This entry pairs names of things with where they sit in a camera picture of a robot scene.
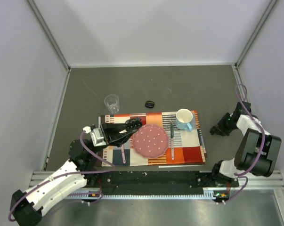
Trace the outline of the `black earbud charging case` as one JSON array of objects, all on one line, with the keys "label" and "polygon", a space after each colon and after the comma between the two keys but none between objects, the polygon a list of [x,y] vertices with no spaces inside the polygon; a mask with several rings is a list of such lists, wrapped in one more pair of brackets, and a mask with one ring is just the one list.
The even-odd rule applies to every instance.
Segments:
[{"label": "black earbud charging case", "polygon": [[152,109],[152,108],[154,108],[154,106],[155,106],[155,103],[153,101],[146,101],[145,102],[145,107],[146,108]]}]

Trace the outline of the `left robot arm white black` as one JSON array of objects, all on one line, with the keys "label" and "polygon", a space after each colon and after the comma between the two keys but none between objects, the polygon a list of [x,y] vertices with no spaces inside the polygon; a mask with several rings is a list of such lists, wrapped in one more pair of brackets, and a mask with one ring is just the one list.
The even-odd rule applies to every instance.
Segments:
[{"label": "left robot arm white black", "polygon": [[85,186],[94,186],[97,174],[115,170],[115,165],[97,153],[108,146],[121,147],[141,127],[139,117],[124,123],[84,127],[80,138],[70,145],[69,160],[34,187],[13,193],[8,220],[20,226],[36,226],[65,197]]}]

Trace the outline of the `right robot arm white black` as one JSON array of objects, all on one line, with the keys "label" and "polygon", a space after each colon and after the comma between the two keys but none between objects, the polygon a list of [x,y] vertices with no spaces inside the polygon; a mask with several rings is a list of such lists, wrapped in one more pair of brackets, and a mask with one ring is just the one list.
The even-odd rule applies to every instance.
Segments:
[{"label": "right robot arm white black", "polygon": [[227,185],[247,173],[270,177],[275,169],[282,140],[261,129],[260,121],[251,114],[250,103],[238,102],[234,112],[226,113],[210,134],[224,137],[235,129],[242,132],[243,139],[233,159],[214,165],[211,181],[216,186]]}]

